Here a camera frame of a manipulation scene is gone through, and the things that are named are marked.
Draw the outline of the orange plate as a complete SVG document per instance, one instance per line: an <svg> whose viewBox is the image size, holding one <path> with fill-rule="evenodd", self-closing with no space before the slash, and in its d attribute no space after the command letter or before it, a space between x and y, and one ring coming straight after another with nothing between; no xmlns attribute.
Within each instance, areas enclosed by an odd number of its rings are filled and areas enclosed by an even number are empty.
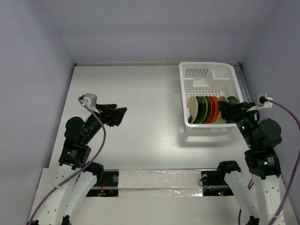
<svg viewBox="0 0 300 225"><path fill-rule="evenodd" d="M210 96L210 98L211 98L211 103L212 103L210 124L213 124L216 122L216 120L219 117L219 106L218 106L219 99L216 96Z"/></svg>

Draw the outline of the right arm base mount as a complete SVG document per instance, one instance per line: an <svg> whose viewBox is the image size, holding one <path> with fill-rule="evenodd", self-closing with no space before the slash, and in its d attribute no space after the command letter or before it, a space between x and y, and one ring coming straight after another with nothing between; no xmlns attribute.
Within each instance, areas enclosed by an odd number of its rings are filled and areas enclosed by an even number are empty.
<svg viewBox="0 0 300 225"><path fill-rule="evenodd" d="M233 196L232 190L217 170L201 170L198 184L202 187L203 196Z"/></svg>

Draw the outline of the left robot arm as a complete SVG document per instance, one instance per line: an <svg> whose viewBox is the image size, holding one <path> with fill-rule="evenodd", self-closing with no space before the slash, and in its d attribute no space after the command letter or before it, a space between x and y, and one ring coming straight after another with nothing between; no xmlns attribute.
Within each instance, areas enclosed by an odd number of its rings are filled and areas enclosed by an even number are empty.
<svg viewBox="0 0 300 225"><path fill-rule="evenodd" d="M88 144L99 130L106 134L106 126L119 126L127 108L79 102L91 115L67 121L54 187L32 213L29 225L70 225L90 189L104 180L103 165L94 161L101 151L89 159Z"/></svg>

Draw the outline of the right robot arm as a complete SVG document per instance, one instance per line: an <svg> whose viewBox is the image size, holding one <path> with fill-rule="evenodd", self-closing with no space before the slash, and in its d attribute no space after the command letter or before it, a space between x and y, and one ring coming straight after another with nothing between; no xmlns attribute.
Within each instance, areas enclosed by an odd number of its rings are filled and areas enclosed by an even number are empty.
<svg viewBox="0 0 300 225"><path fill-rule="evenodd" d="M282 142L281 127L272 119L260 120L263 106L243 102L218 102L222 119L234 123L248 146L245 161L256 190L256 199L242 179L241 169L235 161L219 163L216 179L231 188L247 225L271 225L275 221L285 224L280 204L281 168L275 147Z"/></svg>

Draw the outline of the lime green plate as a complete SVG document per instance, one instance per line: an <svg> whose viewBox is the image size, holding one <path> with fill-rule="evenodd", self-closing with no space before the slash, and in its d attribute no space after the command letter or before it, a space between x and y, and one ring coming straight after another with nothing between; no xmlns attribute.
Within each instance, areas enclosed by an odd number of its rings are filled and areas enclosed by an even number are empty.
<svg viewBox="0 0 300 225"><path fill-rule="evenodd" d="M206 122L207 122L207 113L208 113L208 103L207 103L207 97L208 97L208 96L205 96L205 99L206 99L206 115L205 115L205 118L204 118L203 124L206 124Z"/></svg>

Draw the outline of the cream plate with black pattern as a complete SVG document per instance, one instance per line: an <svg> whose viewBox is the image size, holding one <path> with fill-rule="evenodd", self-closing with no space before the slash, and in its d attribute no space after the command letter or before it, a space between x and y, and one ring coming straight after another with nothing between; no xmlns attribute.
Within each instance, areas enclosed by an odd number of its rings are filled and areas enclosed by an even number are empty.
<svg viewBox="0 0 300 225"><path fill-rule="evenodd" d="M193 124L198 114L198 102L195 96L191 96L187 102L187 109L189 111L188 122Z"/></svg>

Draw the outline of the beige plate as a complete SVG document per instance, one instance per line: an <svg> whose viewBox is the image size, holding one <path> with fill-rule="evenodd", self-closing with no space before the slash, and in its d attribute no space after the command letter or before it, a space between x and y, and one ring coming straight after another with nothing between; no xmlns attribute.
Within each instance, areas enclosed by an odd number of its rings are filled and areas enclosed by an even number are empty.
<svg viewBox="0 0 300 225"><path fill-rule="evenodd" d="M219 101L228 102L228 99L225 96L219 96L218 99L219 99ZM224 122L225 121L224 121L224 119L222 119L222 116L221 116L221 111L219 110L219 115L218 115L218 118L215 121L215 124L224 124Z"/></svg>

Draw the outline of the yellow patterned plate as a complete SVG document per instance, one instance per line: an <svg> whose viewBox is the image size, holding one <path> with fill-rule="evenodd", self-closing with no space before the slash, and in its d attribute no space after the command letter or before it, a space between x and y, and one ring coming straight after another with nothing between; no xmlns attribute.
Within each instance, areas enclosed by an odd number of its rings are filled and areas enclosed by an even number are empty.
<svg viewBox="0 0 300 225"><path fill-rule="evenodd" d="M212 111L212 100L211 100L211 96L207 97L207 103L208 103L208 113L207 113L207 124L210 121L210 117L211 117L211 111Z"/></svg>

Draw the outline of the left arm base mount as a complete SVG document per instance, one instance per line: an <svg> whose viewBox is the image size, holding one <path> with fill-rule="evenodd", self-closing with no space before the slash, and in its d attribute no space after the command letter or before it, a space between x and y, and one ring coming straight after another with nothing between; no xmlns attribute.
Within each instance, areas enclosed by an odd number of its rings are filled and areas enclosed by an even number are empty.
<svg viewBox="0 0 300 225"><path fill-rule="evenodd" d="M104 170L102 180L97 181L87 197L118 197L119 170Z"/></svg>

